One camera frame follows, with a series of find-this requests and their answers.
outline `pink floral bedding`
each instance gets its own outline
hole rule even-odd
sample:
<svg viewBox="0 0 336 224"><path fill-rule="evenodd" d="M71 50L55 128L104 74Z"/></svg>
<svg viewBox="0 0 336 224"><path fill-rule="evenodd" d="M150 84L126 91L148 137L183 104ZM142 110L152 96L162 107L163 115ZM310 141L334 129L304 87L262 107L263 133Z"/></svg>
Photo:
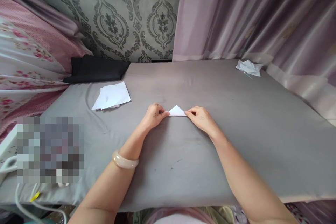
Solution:
<svg viewBox="0 0 336 224"><path fill-rule="evenodd" d="M67 88L71 57L91 54L12 0L0 0L0 143L17 116L41 114Z"/></svg>

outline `black pillow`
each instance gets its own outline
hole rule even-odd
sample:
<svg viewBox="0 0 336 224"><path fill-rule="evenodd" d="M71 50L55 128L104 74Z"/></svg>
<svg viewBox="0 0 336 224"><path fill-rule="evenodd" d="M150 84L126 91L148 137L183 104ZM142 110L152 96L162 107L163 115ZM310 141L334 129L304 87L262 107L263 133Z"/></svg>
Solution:
<svg viewBox="0 0 336 224"><path fill-rule="evenodd" d="M66 83L86 83L121 80L130 63L84 55L71 58L72 75L65 78Z"/></svg>

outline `forearm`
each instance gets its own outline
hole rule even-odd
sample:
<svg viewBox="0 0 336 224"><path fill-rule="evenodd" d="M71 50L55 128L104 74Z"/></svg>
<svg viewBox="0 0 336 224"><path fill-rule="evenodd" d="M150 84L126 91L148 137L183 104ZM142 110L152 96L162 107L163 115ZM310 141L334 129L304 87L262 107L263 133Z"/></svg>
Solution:
<svg viewBox="0 0 336 224"><path fill-rule="evenodd" d="M229 186L251 223L275 220L296 223L272 189L220 130L210 134L210 138L218 152Z"/></svg>
<svg viewBox="0 0 336 224"><path fill-rule="evenodd" d="M119 154L129 160L137 160L148 131L140 124L119 150ZM78 213L85 212L88 218L93 215L101 220L96 219L96 223L113 221L130 186L134 170L120 168L111 161L89 190L75 214L80 215Z"/></svg>

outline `damask wallpaper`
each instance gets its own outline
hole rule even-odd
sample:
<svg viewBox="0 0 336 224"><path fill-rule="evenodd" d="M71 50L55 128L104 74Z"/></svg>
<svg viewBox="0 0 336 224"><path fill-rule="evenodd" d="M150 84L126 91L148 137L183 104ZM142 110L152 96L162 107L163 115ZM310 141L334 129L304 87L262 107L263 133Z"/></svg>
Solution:
<svg viewBox="0 0 336 224"><path fill-rule="evenodd" d="M99 57L130 62L171 59L179 0L45 0L78 20Z"/></svg>

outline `gray tablecloth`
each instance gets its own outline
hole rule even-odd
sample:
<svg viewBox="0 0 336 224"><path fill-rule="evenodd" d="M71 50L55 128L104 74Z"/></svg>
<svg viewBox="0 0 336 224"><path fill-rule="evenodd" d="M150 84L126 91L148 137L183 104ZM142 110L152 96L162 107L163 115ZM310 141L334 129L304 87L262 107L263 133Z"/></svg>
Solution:
<svg viewBox="0 0 336 224"><path fill-rule="evenodd" d="M206 107L242 156L284 201L336 198L336 128L265 72L250 79L236 60L132 63L124 76L131 102L92 111L99 89L117 82L70 86L44 116L85 118L85 172L40 203L74 204L141 121L149 104L166 110ZM16 174L0 187L14 203ZM32 187L25 186L22 202ZM168 117L145 139L121 211L149 207L237 204L208 136L187 117Z"/></svg>

